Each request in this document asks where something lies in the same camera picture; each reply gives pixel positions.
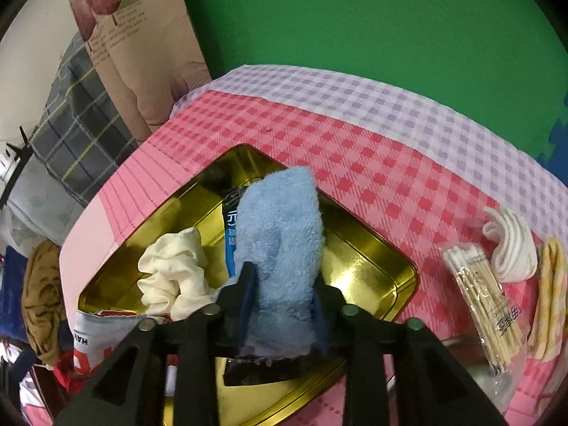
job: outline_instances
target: brown cloth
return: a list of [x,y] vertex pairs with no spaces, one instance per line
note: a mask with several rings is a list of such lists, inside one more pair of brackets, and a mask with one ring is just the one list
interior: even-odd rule
[[59,324],[66,319],[59,275],[60,248],[45,240],[28,259],[22,315],[30,346],[49,366],[59,361]]

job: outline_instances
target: blue package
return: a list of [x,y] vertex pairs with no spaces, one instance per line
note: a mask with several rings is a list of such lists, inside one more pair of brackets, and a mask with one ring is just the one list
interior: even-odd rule
[[223,199],[223,222],[225,223],[225,264],[229,278],[236,275],[235,250],[237,248],[237,206],[246,187],[232,188]]

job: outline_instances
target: gold metal tray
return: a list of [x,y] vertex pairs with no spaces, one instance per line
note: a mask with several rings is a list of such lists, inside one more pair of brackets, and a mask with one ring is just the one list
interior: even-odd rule
[[[134,231],[83,290],[79,309],[144,312],[136,281],[138,258],[167,232],[196,226],[209,260],[206,277],[219,287],[225,267],[222,197],[234,186],[248,185],[285,166],[249,145],[229,149],[172,195]],[[416,266],[394,245],[348,210],[319,192],[324,224],[322,274],[354,303],[376,318],[394,320],[418,287]],[[223,385],[225,360],[217,359],[219,418],[222,426],[272,426],[302,408],[343,373],[342,360],[322,360],[312,373],[292,381],[260,386]],[[173,406],[166,402],[164,424]]]

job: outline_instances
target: cotton swab package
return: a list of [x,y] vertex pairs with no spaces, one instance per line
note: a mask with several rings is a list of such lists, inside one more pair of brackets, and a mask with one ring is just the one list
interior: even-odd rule
[[499,391],[516,385],[526,363],[526,318],[521,308],[502,293],[489,260],[476,244],[457,245],[442,250],[479,333],[495,382],[495,397],[506,408],[510,398]]

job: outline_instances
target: red cloth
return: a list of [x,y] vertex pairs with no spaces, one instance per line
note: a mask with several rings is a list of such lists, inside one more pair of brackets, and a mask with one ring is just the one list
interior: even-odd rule
[[73,366],[73,351],[63,354],[59,363],[53,369],[55,378],[59,381],[69,394],[78,393],[84,386],[85,378],[77,372]]

